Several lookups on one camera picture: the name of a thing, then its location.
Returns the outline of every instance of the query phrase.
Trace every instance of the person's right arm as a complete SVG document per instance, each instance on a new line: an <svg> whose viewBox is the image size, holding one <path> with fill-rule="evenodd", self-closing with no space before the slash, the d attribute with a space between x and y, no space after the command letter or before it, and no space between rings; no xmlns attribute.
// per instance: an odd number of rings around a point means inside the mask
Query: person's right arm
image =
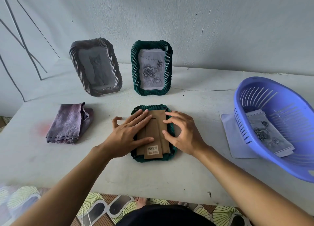
<svg viewBox="0 0 314 226"><path fill-rule="evenodd" d="M163 131L166 140L204 164L256 226L314 225L304 210L206 145L192 117L176 111L166 114L172 117L165 123L181 128L178 137Z"/></svg>

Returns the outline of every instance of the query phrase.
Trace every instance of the folded purple cloth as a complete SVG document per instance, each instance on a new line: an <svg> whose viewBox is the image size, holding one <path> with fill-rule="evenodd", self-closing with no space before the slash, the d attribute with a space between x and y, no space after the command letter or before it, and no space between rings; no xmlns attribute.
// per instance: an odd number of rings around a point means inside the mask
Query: folded purple cloth
<svg viewBox="0 0 314 226"><path fill-rule="evenodd" d="M94 111L81 104L62 104L46 139L52 143L74 144L85 133L94 119Z"/></svg>

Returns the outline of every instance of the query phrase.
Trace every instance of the table surface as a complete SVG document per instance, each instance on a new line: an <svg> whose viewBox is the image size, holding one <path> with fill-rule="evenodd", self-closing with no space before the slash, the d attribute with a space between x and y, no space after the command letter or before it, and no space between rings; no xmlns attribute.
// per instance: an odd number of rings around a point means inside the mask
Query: table surface
<svg viewBox="0 0 314 226"><path fill-rule="evenodd" d="M301 94L314 104L314 77L287 74L173 67L170 91L140 96L133 89L130 64L120 64L120 92L88 95L70 60L58 61L51 77L41 81L32 99L22 105L0 134L0 181L6 184L52 187L93 146L112 131L115 116L128 117L138 105L165 104L191 115L205 142L224 157L314 215L314 185L299 180L264 159L232 158L220 114L232 113L239 83L251 76L267 77ZM86 102L95 119L76 145L46 143L45 135L60 104ZM191 203L235 205L214 176L195 158L181 151L167 162L138 163L128 154L109 162L93 192L143 196Z"/></svg>

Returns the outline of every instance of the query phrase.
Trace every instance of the barcode sticker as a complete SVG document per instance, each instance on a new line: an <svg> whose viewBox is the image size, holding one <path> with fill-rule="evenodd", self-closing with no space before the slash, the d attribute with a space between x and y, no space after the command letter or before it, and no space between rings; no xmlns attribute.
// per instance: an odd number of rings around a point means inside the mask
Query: barcode sticker
<svg viewBox="0 0 314 226"><path fill-rule="evenodd" d="M155 145L155 146L151 146L151 147L148 147L147 148L147 155L155 155L155 154L159 154L159 151L158 151L158 145Z"/></svg>

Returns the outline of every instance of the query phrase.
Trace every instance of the forearm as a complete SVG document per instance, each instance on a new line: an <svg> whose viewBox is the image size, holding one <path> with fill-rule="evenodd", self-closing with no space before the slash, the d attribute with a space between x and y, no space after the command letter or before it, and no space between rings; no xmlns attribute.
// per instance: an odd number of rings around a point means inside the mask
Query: forearm
<svg viewBox="0 0 314 226"><path fill-rule="evenodd" d="M104 148L94 147L12 226L69 226L109 161Z"/></svg>
<svg viewBox="0 0 314 226"><path fill-rule="evenodd" d="M212 172L254 224L314 225L310 215L214 149L204 148L196 157Z"/></svg>

